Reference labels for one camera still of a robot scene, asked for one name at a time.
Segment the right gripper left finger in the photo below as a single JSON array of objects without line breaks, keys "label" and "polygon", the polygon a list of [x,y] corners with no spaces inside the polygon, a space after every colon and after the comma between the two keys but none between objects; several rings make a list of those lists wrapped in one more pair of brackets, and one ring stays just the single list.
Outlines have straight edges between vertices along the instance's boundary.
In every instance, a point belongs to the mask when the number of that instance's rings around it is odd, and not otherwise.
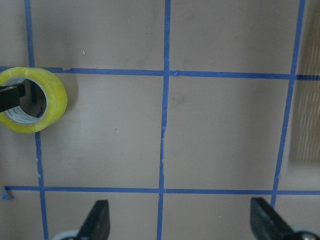
[{"label": "right gripper left finger", "polygon": [[77,240],[107,240],[110,235],[108,200],[97,200],[76,235]]}]

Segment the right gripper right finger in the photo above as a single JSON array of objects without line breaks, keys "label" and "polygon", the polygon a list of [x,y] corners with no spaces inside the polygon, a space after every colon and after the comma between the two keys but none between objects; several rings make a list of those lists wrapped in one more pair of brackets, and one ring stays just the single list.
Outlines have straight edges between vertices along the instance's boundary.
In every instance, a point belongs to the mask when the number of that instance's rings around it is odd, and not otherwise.
[{"label": "right gripper right finger", "polygon": [[249,223],[256,240],[302,240],[302,233],[294,231],[262,197],[250,200]]}]

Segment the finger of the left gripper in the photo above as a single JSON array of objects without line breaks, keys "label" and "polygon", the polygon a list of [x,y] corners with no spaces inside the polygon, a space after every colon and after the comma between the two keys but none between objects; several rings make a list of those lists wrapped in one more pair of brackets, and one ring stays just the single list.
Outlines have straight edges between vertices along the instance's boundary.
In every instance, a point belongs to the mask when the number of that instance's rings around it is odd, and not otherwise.
[{"label": "finger of the left gripper", "polygon": [[24,84],[2,85],[0,87],[0,112],[20,105],[20,98],[26,95]]}]

